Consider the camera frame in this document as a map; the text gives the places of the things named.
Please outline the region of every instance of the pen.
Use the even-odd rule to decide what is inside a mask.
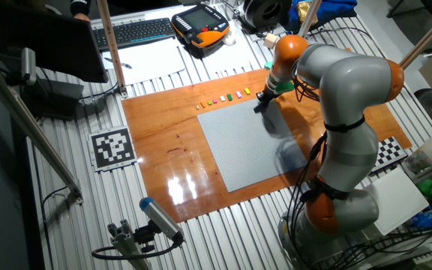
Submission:
[[[113,63],[113,60],[112,60],[111,58],[107,58],[107,57],[105,57],[105,59],[106,59],[107,61]],[[129,69],[133,69],[129,64],[121,63],[121,66],[122,66],[122,67],[125,67],[125,68],[129,68]]]

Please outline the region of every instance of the computer monitor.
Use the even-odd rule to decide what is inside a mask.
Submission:
[[[108,81],[89,22],[0,3],[0,53],[20,55],[25,47],[35,51],[40,68],[86,82]]]

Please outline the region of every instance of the white paper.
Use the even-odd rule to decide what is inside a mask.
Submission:
[[[148,43],[119,49],[121,63],[132,68],[122,67],[126,85],[140,83],[146,80],[174,74],[185,69],[185,63],[178,51],[179,42],[176,39]],[[104,68],[113,69],[110,52],[103,52]]]
[[[242,68],[250,65],[248,47],[241,29],[236,30],[236,43],[232,46],[223,45],[216,52],[202,59],[209,74],[214,75],[219,71],[230,71],[233,68]]]

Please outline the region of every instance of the metal pole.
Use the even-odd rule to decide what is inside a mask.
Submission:
[[[119,91],[123,98],[128,97],[126,92],[125,77],[123,76],[123,69],[121,67],[121,61],[119,60],[118,45],[116,44],[116,38],[114,36],[113,24],[111,23],[110,9],[106,0],[97,0],[97,6],[99,7],[99,14],[101,21],[103,22],[104,33],[108,40],[109,52],[111,53],[112,63],[114,65],[114,71],[116,72],[116,79],[118,80]]]
[[[76,196],[76,201],[82,203],[80,184],[74,179],[70,171],[51,146],[50,141],[44,136],[35,118],[21,100],[20,96],[6,85],[5,78],[0,73],[0,101],[4,104],[11,116],[16,120],[29,139],[36,145],[47,162],[55,170],[61,180]]]
[[[418,57],[423,50],[432,42],[432,28],[431,30],[424,35],[424,37],[412,48],[410,52],[401,60],[399,65],[405,70],[411,63],[413,63],[414,59]]]
[[[301,25],[301,28],[299,29],[298,36],[305,37],[305,35],[308,33],[309,28],[311,27],[311,24],[314,21],[314,18],[316,18],[316,12],[320,8],[321,2],[323,0],[313,0],[311,2],[311,6],[309,7],[309,10],[307,11],[306,19],[304,19],[303,25]]]

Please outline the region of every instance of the gray baseplate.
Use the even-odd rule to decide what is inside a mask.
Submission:
[[[255,113],[257,104],[254,99],[198,115],[228,192],[306,164],[278,106],[271,102]]]

